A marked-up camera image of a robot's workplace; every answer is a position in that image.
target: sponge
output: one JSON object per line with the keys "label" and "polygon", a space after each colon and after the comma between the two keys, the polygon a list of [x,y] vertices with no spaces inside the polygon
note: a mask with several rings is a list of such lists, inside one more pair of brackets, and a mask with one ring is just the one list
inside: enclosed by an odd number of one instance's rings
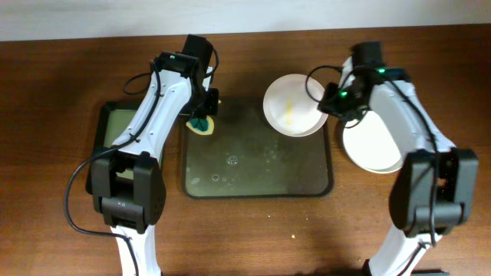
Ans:
{"label": "sponge", "polygon": [[206,119],[191,119],[187,121],[186,126],[199,135],[210,135],[215,129],[215,124],[210,116],[206,116]]}

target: dark tray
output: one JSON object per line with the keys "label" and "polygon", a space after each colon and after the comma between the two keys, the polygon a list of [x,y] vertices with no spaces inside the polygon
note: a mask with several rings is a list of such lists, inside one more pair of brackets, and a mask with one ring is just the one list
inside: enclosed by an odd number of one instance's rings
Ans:
{"label": "dark tray", "polygon": [[224,98],[212,135],[186,128],[184,192],[193,198],[324,196],[333,185],[327,123],[305,137],[269,126],[262,99]]}

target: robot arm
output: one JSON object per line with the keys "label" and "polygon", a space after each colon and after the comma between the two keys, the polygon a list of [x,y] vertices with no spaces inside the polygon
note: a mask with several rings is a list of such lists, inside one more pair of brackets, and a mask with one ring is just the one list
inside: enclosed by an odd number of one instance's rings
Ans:
{"label": "robot arm", "polygon": [[[394,224],[378,253],[365,262],[364,273],[408,276],[431,246],[429,221],[434,166],[440,168],[438,177],[447,181],[439,188],[433,207],[437,242],[453,226],[467,220],[478,161],[471,150],[455,148],[437,129],[417,99],[405,71],[385,67],[380,43],[358,44],[352,51],[343,65],[341,85],[327,86],[318,109],[340,120],[362,120],[364,111],[373,110],[394,138],[405,160],[390,194],[390,216]],[[440,156],[436,165],[433,144],[421,117],[434,135]]]}
{"label": "robot arm", "polygon": [[[161,166],[163,146],[179,114],[216,115],[218,90],[209,89],[213,46],[188,36],[182,53],[163,52],[153,61],[147,95],[113,146],[122,146],[91,166],[94,208],[111,231],[131,240],[139,275],[160,276],[155,252],[155,224],[165,204]],[[132,179],[118,175],[133,171]],[[117,238],[123,276],[136,274],[125,241]]]}

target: wooden table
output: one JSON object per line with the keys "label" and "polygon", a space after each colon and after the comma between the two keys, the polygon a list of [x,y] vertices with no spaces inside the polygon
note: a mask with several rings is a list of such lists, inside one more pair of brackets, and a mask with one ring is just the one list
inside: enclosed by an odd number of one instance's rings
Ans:
{"label": "wooden table", "polygon": [[[435,124],[478,155],[473,214],[418,268],[453,275],[491,274],[491,25],[367,28],[268,34],[218,34],[222,96],[262,96],[276,78],[340,65],[349,47],[382,40],[389,65],[405,67]],[[0,43],[0,274],[119,275],[113,238],[73,231],[62,209],[68,177],[91,154],[98,112],[130,97],[125,80],[148,71],[185,36]],[[338,76],[322,72],[323,84]],[[331,129],[336,119],[329,118]],[[180,188],[180,127],[165,149],[167,203],[157,224],[157,258],[169,275],[312,273],[359,268],[391,224],[387,198],[396,173],[353,164],[331,132],[335,188],[320,199],[194,200]],[[74,184],[71,211],[86,228],[106,231]]]}

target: white plate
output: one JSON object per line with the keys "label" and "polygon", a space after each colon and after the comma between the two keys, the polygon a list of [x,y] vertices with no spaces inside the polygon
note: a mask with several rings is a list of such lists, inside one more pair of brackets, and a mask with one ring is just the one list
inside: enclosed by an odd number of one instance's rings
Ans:
{"label": "white plate", "polygon": [[[346,127],[354,125],[351,121]],[[392,173],[402,167],[399,149],[384,121],[373,111],[351,129],[343,129],[344,150],[351,160],[373,173]]]}
{"label": "white plate", "polygon": [[[269,124],[287,136],[301,137],[314,133],[324,125],[326,113],[317,110],[318,103],[305,92],[302,74],[290,74],[275,80],[266,91],[262,108]],[[324,94],[323,86],[310,78],[308,90],[316,99]]]}

